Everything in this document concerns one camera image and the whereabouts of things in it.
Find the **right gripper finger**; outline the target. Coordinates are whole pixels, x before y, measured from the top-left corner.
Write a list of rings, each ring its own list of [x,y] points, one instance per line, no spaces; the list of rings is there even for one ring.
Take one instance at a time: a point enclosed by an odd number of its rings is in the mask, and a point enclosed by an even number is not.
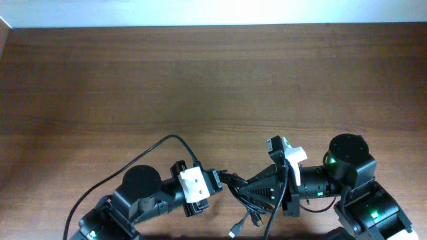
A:
[[[256,201],[275,205],[280,197],[280,182],[275,179],[261,179],[240,187],[238,193]]]
[[[276,174],[277,174],[276,165],[272,164],[272,165],[266,167],[261,172],[259,172],[254,177],[248,179],[248,183],[254,183],[256,181],[260,181],[261,179],[265,179],[265,178],[274,176]]]

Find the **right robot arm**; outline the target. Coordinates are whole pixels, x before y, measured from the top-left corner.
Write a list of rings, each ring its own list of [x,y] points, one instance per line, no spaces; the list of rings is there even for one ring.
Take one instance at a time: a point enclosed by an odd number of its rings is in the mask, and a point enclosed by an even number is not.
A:
[[[376,160],[362,136],[335,136],[319,166],[303,167],[308,157],[286,138],[267,141],[273,165],[236,187],[238,196],[262,211],[281,207],[288,217],[300,216],[301,202],[329,198],[340,227],[325,239],[417,239],[418,234],[396,200],[376,181]]]

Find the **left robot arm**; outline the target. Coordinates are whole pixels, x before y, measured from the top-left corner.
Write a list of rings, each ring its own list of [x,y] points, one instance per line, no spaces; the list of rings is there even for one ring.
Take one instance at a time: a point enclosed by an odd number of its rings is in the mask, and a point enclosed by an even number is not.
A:
[[[142,239],[137,224],[176,209],[186,217],[198,215],[209,207],[207,199],[223,190],[215,169],[188,168],[181,160],[170,171],[166,180],[149,165],[126,171],[121,185],[84,215],[71,239]]]

